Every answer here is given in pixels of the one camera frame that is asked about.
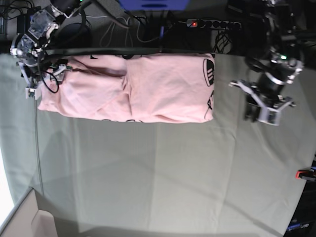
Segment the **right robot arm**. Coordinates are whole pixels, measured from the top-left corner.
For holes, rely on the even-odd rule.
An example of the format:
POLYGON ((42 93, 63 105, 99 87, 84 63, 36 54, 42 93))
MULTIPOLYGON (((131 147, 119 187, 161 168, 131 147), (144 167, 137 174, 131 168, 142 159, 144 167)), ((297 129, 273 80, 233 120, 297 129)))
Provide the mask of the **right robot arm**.
POLYGON ((89 54, 101 54, 94 48, 70 48, 64 45, 76 39, 76 33, 62 43, 56 44, 56 32, 62 23, 77 14, 81 15, 82 31, 86 26, 85 8, 89 5, 98 7, 112 23, 128 28, 120 22, 97 0, 52 0, 50 5, 40 9, 31 16, 30 26, 23 34, 18 34, 12 42, 10 54, 18 59, 17 65, 27 83, 26 98, 38 100, 41 97, 41 86, 47 87, 46 80, 52 79, 59 86, 66 71, 71 68, 64 61, 65 57, 89 54))

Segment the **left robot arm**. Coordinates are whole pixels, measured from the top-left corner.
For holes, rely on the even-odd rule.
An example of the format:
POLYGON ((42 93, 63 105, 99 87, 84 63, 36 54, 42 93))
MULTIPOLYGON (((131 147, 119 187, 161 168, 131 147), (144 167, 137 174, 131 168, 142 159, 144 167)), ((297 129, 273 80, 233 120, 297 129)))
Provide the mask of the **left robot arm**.
POLYGON ((278 126, 281 114, 287 107, 295 107, 293 98, 282 96, 286 85, 304 68, 294 16, 290 5, 284 0, 265 2, 264 23, 267 45, 261 57, 246 56, 249 70, 257 72, 256 81, 250 79, 231 81, 245 93, 244 119, 278 126))

